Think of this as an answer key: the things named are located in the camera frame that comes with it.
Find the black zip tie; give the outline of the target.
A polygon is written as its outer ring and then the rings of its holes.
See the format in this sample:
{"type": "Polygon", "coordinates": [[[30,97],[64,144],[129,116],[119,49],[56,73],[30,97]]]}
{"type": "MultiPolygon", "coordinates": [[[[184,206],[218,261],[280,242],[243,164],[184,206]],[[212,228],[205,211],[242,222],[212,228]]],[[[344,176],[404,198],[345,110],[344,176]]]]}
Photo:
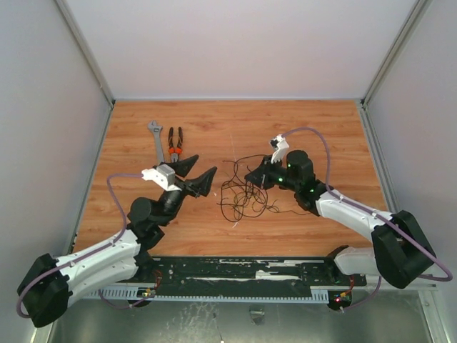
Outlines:
{"type": "Polygon", "coordinates": [[[255,197],[255,192],[256,192],[255,186],[251,182],[245,181],[244,197],[247,202],[249,202],[253,197],[255,197]]]}

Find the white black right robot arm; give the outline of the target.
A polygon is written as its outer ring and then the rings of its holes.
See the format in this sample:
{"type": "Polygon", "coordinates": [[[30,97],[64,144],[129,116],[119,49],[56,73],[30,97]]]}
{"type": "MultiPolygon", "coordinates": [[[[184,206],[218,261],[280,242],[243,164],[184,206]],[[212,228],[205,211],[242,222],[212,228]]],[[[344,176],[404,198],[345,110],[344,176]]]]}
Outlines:
{"type": "Polygon", "coordinates": [[[265,156],[245,180],[267,190],[290,190],[300,208],[352,229],[370,241],[370,248],[341,246],[333,251],[333,261],[324,266],[324,276],[341,284],[352,274],[377,275],[390,285],[406,288],[433,265],[435,254],[414,215],[396,214],[364,206],[316,178],[313,162],[302,150],[272,162],[265,156]]]}

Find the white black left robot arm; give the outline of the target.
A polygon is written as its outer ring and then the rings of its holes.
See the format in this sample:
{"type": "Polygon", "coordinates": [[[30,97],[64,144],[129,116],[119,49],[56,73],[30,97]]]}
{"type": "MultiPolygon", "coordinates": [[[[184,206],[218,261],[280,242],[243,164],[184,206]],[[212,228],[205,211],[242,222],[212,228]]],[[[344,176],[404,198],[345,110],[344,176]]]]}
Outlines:
{"type": "Polygon", "coordinates": [[[124,178],[155,183],[161,196],[135,199],[129,212],[120,212],[120,231],[102,242],[60,257],[37,257],[17,288],[16,313],[36,328],[45,327],[91,292],[131,278],[149,280],[154,272],[149,250],[164,237],[163,227],[177,217],[186,197],[206,197],[211,191],[216,167],[195,179],[187,177],[198,159],[193,155],[138,174],[124,173],[124,178]]]}

